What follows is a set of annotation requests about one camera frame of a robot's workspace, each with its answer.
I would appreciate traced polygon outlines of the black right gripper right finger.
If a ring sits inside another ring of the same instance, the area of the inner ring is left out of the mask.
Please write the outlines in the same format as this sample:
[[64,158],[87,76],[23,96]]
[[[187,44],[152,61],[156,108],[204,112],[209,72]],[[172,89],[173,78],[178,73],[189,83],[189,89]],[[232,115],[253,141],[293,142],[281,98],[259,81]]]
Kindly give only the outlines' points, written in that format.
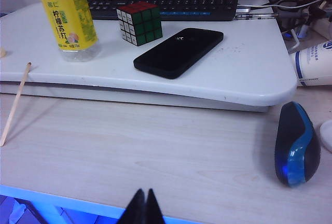
[[146,201],[146,223],[165,224],[163,214],[152,189],[149,189]]

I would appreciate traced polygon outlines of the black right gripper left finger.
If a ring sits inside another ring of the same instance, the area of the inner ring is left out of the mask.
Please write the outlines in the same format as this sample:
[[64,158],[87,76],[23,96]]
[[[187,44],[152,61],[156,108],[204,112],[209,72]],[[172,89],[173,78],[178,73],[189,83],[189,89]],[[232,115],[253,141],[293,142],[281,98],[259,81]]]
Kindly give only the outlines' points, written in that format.
[[139,189],[126,209],[119,218],[120,224],[143,224],[146,223],[145,217],[145,194],[142,189]]

